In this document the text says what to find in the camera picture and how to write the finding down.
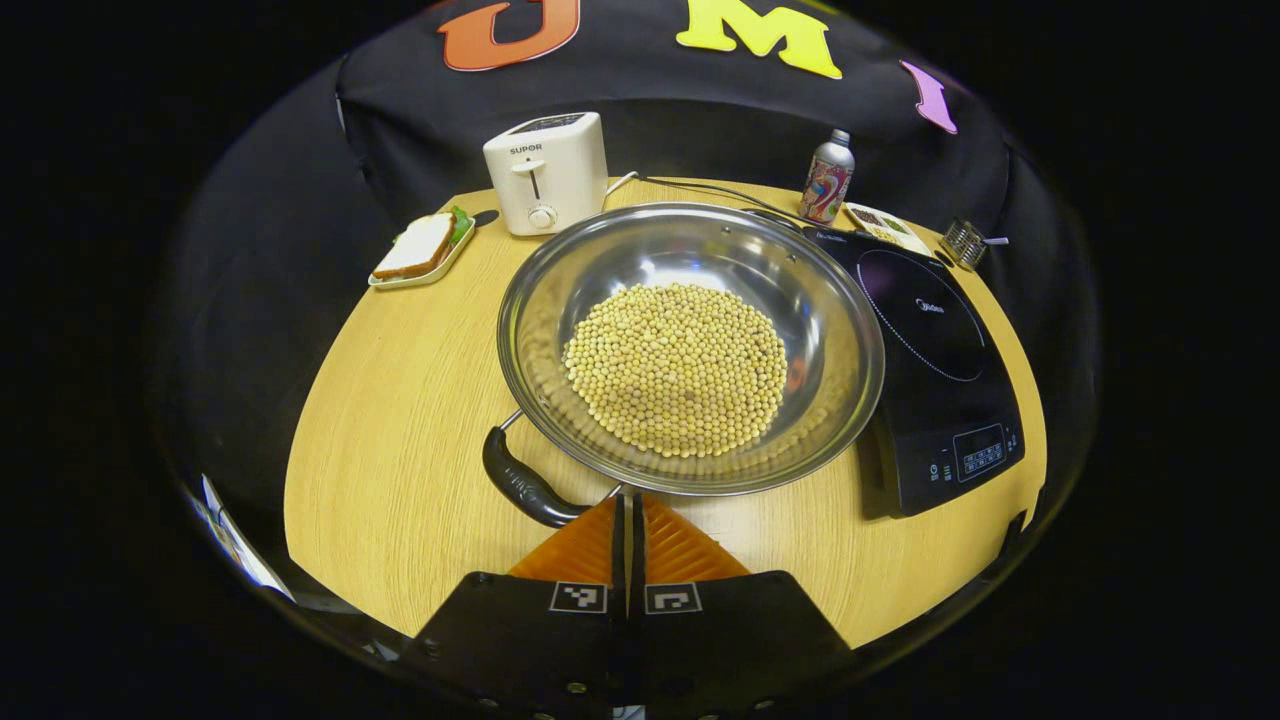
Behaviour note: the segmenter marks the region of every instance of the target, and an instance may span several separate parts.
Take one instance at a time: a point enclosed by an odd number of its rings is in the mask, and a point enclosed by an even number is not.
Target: induction cooktop
[[[890,501],[881,511],[916,515],[1019,462],[1009,372],[947,265],[865,233],[804,234],[861,287],[883,331],[884,387],[870,428]]]

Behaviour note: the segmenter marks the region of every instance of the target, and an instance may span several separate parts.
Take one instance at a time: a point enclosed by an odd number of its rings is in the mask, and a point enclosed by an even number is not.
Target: white plate
[[[462,236],[462,240],[460,240],[458,243],[453,246],[453,250],[451,250],[449,254],[444,256],[444,261],[440,263],[440,265],[436,269],[431,270],[430,273],[426,273],[425,275],[417,275],[416,278],[403,278],[403,279],[390,278],[385,281],[380,281],[375,278],[372,273],[370,273],[369,287],[376,287],[378,290],[390,290],[393,287],[412,287],[415,284],[430,284],[443,278],[444,273],[448,273],[449,268],[453,266],[453,261],[458,259],[458,255],[462,255],[462,250],[467,246],[467,242],[471,241],[471,236],[476,233],[475,218],[467,218],[467,220],[471,223],[471,227],[467,228],[467,232]]]

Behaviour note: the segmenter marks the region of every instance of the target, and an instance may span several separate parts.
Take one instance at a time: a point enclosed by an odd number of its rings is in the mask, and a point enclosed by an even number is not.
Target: wok handle
[[[544,525],[563,528],[590,510],[591,506],[567,502],[556,495],[556,491],[532,468],[512,457],[511,451],[507,450],[507,427],[518,416],[520,413],[503,423],[502,427],[489,430],[488,437],[484,438],[485,473],[489,474],[494,487],[525,515]]]

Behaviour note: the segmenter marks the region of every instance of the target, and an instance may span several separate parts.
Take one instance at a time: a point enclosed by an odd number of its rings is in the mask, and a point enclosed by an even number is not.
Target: pile of soybeans
[[[563,363],[600,425],[663,457],[718,456],[759,437],[787,377],[768,318],[728,291],[681,283],[594,306]]]

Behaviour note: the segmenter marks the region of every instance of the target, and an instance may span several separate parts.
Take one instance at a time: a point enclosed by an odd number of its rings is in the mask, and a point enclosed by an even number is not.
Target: toaster
[[[599,113],[521,123],[484,143],[511,234],[550,234],[604,208],[609,170]]]

